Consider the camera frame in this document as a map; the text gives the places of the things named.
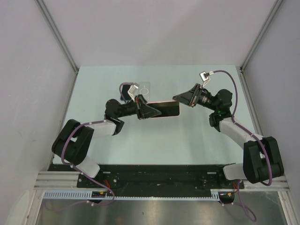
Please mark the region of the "black phone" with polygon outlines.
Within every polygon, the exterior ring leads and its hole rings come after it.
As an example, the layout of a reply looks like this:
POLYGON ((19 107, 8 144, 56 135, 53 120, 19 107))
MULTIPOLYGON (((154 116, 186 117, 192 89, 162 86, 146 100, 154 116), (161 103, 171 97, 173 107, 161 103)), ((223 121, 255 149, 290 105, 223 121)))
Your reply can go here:
POLYGON ((122 85, 120 89, 120 100, 121 101, 130 101, 131 97, 128 94, 128 90, 130 89, 131 85, 129 84, 124 84, 122 85))

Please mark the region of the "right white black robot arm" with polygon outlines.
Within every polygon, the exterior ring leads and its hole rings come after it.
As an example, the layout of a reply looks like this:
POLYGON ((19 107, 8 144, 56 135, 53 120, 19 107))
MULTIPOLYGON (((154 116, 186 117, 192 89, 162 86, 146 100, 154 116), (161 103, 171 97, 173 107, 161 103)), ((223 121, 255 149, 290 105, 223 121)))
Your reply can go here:
POLYGON ((223 172, 216 176, 216 182, 221 188, 229 187, 233 180, 270 185, 266 183, 267 180, 271 181, 284 174, 278 143, 272 136, 263 137, 252 133, 233 118, 230 111, 232 95, 230 91, 221 89, 213 96, 197 83, 189 91, 173 96, 173 100, 190 107, 201 105, 211 109, 210 126, 242 148, 243 162, 224 166, 223 172))

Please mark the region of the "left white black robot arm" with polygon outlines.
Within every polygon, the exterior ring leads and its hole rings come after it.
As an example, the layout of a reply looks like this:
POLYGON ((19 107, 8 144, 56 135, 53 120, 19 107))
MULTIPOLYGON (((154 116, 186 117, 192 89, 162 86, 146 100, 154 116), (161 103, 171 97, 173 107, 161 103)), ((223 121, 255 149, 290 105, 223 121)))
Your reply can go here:
POLYGON ((141 94, 123 104, 110 99, 106 102, 103 120, 86 123, 68 120, 52 144, 52 152, 61 158, 64 165, 86 175, 87 182, 97 188, 103 184, 104 178, 99 173, 100 166, 88 156, 92 139, 117 135, 124 126, 121 117, 136 115, 139 120, 143 120, 161 114, 141 94))

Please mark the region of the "pink cased phone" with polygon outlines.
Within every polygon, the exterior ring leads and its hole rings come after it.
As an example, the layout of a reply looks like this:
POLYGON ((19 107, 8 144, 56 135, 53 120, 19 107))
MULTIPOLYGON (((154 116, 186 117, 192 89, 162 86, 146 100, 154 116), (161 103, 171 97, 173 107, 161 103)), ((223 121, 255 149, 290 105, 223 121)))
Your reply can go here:
POLYGON ((178 117, 180 115, 180 104, 178 101, 149 102, 147 105, 161 112, 160 115, 153 118, 178 117))

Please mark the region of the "clear phone case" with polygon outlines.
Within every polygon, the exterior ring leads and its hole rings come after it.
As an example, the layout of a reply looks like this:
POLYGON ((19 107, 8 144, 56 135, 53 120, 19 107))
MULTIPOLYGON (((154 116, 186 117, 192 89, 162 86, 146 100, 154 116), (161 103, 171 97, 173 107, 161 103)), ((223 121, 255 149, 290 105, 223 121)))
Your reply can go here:
POLYGON ((139 82, 138 95, 143 95, 144 99, 150 101, 150 82, 139 82))

